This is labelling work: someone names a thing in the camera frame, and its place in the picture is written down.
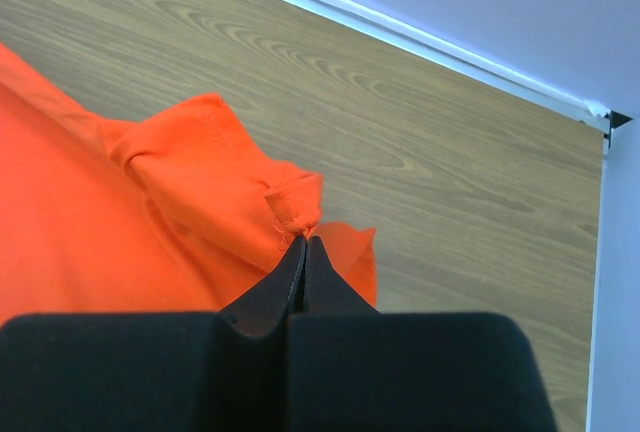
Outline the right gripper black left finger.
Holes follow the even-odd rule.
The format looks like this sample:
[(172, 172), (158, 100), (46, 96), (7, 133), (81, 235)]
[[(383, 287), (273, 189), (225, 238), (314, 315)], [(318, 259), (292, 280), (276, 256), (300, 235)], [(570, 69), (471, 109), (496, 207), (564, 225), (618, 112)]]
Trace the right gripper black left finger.
[(30, 314), (1, 329), (5, 431), (281, 431), (306, 242), (217, 313)]

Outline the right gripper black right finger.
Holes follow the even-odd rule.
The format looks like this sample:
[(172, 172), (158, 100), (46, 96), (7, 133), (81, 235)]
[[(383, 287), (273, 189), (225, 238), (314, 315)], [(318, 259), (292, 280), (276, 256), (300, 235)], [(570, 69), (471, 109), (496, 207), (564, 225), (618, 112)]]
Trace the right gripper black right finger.
[(486, 312), (384, 314), (307, 247), (287, 325), (292, 431), (553, 431), (528, 338)]

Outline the orange t shirt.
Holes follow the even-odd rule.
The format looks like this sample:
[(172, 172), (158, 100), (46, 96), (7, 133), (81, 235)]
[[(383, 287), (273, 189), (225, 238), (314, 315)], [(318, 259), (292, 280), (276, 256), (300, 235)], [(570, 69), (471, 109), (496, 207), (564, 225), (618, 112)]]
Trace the orange t shirt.
[(377, 296), (373, 229), (322, 218), (321, 174), (267, 156), (216, 94), (140, 123), (1, 51), (1, 317), (217, 311), (298, 237)]

